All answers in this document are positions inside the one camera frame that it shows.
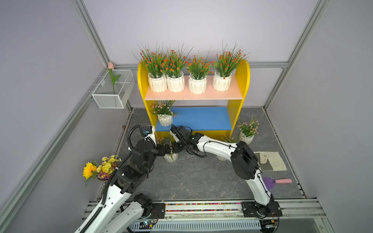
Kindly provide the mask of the pink flower pot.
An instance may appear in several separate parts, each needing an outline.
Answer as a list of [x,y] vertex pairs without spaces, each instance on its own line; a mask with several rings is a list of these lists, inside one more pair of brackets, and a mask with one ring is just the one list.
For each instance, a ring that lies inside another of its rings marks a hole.
[[159,144],[170,144],[172,146],[173,154],[165,155],[164,158],[169,163],[175,162],[178,158],[178,153],[176,152],[175,148],[173,147],[173,140],[171,139],[171,137],[168,136],[168,137],[158,138],[157,142]]
[[240,130],[239,140],[250,145],[254,139],[254,136],[258,134],[259,122],[255,116],[252,116],[249,122],[243,122],[237,125]]
[[151,104],[151,113],[157,115],[158,121],[161,126],[171,126],[174,117],[178,117],[179,113],[172,110],[172,106],[174,103],[175,100],[164,100],[156,101],[155,103]]
[[[227,143],[235,143],[236,140],[233,137],[229,137],[228,135],[225,135],[224,137],[221,137],[219,141],[227,142]],[[227,159],[222,158],[220,156],[217,156],[217,158],[221,161],[226,161]]]

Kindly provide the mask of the orange flower pot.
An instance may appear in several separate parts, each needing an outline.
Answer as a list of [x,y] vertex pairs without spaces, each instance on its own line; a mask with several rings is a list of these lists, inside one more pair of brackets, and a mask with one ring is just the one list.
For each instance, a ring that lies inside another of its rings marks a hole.
[[217,60],[213,62],[215,73],[213,76],[213,88],[216,91],[224,92],[230,88],[233,72],[243,65],[247,54],[241,46],[235,44],[229,48],[226,44],[222,48],[222,53],[217,54]]
[[164,48],[156,46],[155,50],[151,50],[149,45],[138,45],[140,48],[140,58],[136,59],[148,71],[148,82],[151,91],[154,93],[161,93],[167,89],[166,76],[163,73],[164,60],[166,54]]
[[185,89],[185,78],[183,68],[187,65],[187,56],[191,50],[184,55],[186,52],[184,45],[177,49],[168,48],[166,57],[163,61],[163,74],[166,76],[168,90],[174,93],[181,92]]
[[207,90],[207,76],[212,73],[213,62],[207,61],[200,53],[194,54],[193,59],[188,61],[189,71],[188,89],[192,94],[203,94]]

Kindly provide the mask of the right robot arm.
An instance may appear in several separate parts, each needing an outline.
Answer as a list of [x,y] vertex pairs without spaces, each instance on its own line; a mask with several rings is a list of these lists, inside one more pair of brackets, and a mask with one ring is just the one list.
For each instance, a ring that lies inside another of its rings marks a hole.
[[175,125],[171,126],[170,133],[175,139],[172,145],[176,152],[185,150],[201,158],[211,153],[232,163],[235,174],[246,181],[254,195],[253,202],[241,204],[245,217],[264,219],[271,216],[280,218],[283,215],[279,203],[262,179],[257,156],[245,142],[227,143]]

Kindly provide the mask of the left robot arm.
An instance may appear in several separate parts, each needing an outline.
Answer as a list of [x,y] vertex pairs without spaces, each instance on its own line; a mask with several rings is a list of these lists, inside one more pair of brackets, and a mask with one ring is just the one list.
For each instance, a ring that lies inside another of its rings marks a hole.
[[170,140],[156,145],[151,138],[140,140],[130,147],[131,161],[121,164],[111,175],[104,188],[101,203],[76,230],[77,233],[122,233],[142,217],[151,216],[153,201],[138,194],[116,218],[115,213],[131,197],[137,187],[148,177],[156,157],[171,151]]

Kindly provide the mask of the yellow rack with coloured shelves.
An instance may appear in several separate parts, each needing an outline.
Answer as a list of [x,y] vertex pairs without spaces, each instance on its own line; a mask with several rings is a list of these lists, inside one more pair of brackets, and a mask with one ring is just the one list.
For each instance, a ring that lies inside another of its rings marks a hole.
[[207,78],[207,90],[203,94],[193,94],[188,88],[182,92],[171,92],[166,90],[161,93],[152,92],[148,82],[148,71],[143,65],[138,66],[138,85],[145,109],[148,113],[150,123],[155,127],[156,137],[167,137],[170,134],[170,127],[161,126],[156,115],[152,114],[153,105],[157,101],[226,101],[226,106],[202,106],[173,107],[178,113],[173,119],[175,126],[191,128],[194,132],[204,134],[213,139],[224,136],[231,136],[234,132],[241,109],[243,107],[249,86],[250,86],[250,65],[243,61],[235,75],[232,77],[230,88],[227,91],[216,91],[212,86],[212,76]]

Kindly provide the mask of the sunflower bouquet in basket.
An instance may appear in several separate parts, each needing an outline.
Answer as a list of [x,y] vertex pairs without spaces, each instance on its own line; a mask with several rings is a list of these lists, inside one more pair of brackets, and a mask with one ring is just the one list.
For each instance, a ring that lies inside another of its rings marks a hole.
[[97,165],[96,161],[87,162],[83,168],[83,177],[85,178],[85,185],[91,180],[99,179],[107,181],[111,177],[115,168],[122,162],[117,155],[110,157],[103,157],[102,163]]

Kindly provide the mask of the white grey work glove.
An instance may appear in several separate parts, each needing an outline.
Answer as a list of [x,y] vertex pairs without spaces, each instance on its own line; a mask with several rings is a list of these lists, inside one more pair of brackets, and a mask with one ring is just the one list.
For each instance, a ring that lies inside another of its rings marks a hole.
[[259,168],[262,171],[287,170],[285,162],[277,151],[257,151],[254,154],[258,158]]

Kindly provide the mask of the pink artificial tulip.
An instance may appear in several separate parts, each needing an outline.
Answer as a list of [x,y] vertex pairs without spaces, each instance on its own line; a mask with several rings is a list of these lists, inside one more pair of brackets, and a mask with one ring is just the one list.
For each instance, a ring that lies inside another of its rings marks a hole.
[[112,88],[113,88],[113,94],[115,95],[115,83],[116,81],[121,77],[120,74],[118,75],[114,75],[113,73],[113,69],[114,69],[114,64],[112,62],[109,62],[108,63],[108,71],[109,71],[109,74],[110,74],[110,78],[111,78],[111,83],[112,83]]

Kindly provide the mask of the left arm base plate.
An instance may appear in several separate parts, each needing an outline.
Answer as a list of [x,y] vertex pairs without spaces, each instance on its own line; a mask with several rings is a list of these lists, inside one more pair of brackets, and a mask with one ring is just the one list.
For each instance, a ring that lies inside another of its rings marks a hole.
[[164,219],[166,213],[165,203],[152,203],[144,208],[141,219]]

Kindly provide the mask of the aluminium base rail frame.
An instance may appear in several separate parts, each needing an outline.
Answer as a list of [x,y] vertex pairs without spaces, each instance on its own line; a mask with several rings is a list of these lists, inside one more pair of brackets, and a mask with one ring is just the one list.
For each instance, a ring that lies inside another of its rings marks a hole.
[[[311,230],[317,233],[334,232],[321,205],[317,200],[281,200],[283,216],[280,218],[244,217],[241,203],[249,200],[203,201],[203,202],[153,202],[165,203],[164,219],[141,219],[132,223],[124,232],[166,233],[166,232],[214,232],[214,231],[259,231],[279,233],[291,224],[310,222]],[[115,213],[116,218],[130,202]],[[90,205],[85,220],[97,204]]]

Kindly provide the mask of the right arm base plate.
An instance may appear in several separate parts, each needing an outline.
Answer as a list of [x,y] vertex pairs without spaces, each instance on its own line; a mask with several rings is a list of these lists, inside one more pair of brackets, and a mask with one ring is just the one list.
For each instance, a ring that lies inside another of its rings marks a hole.
[[279,203],[272,200],[267,205],[258,204],[257,202],[242,202],[241,206],[244,217],[264,219],[271,216],[283,216]]

